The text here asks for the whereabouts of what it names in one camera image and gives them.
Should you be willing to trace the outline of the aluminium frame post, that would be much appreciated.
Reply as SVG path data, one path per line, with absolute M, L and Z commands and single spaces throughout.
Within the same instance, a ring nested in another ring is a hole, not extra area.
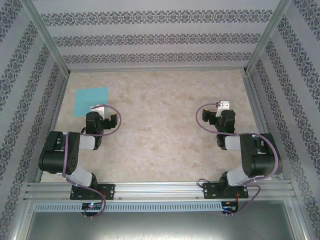
M 265 30 L 263 31 L 255 49 L 253 50 L 247 65 L 244 68 L 244 72 L 248 75 L 256 65 L 259 57 L 261 56 L 265 46 L 267 45 L 268 41 L 272 37 L 278 23 L 280 22 L 281 18 L 285 14 L 288 6 L 292 0 L 279 0 L 278 5 L 276 6 Z
M 48 50 L 50 51 L 53 59 L 59 66 L 59 69 L 62 71 L 64 76 L 70 75 L 70 70 L 67 66 L 66 61 L 63 58 L 56 42 L 54 41 L 50 31 L 48 30 L 41 14 L 38 12 L 36 6 L 33 3 L 33 0 L 20 0 L 23 8 L 27 12 L 28 16 L 30 17 L 31 21 L 35 25 L 38 33 L 40 34 L 42 40 L 46 44 Z

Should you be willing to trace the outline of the teal cloth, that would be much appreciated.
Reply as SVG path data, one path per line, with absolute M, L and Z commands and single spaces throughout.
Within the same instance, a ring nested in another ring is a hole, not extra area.
M 92 106 L 108 104 L 108 87 L 77 89 L 73 108 L 74 117 L 84 117 Z

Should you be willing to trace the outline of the grey sheet metal panel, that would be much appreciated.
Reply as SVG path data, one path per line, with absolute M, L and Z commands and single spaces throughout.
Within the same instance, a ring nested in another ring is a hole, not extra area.
M 254 201 L 242 212 L 105 212 L 86 219 L 78 211 L 28 203 L 14 240 L 311 240 L 291 200 Z

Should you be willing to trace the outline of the thin aluminium wall rail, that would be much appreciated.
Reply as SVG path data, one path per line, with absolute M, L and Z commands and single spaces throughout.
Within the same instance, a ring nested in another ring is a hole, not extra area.
M 93 68 L 93 69 L 71 69 L 71 73 L 108 73 L 108 72 L 170 72 L 170 71 L 241 71 L 245 67 L 239 66 L 217 66 L 217 67 L 125 67 L 125 68 Z

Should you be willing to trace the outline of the wide aluminium base rail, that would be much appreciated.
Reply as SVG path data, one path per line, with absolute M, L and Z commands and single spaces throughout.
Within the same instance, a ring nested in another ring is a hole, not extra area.
M 289 180 L 257 181 L 261 190 L 256 200 L 295 200 L 297 198 Z M 202 188 L 195 181 L 185 182 L 115 182 L 115 202 L 176 202 L 205 201 Z M 23 196 L 31 202 L 66 202 L 72 185 L 67 182 L 28 183 Z

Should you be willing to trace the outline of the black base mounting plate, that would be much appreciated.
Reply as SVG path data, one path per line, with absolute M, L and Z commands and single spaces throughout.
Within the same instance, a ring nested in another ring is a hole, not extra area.
M 223 186 L 220 183 L 203 184 L 203 195 L 205 199 L 248 199 L 249 194 L 244 186 Z
M 115 194 L 115 185 L 114 184 L 101 184 L 97 185 L 96 190 L 104 195 L 106 200 L 113 200 Z M 71 193 L 70 193 L 71 200 L 102 200 L 102 197 L 91 190 L 77 187 L 72 185 Z

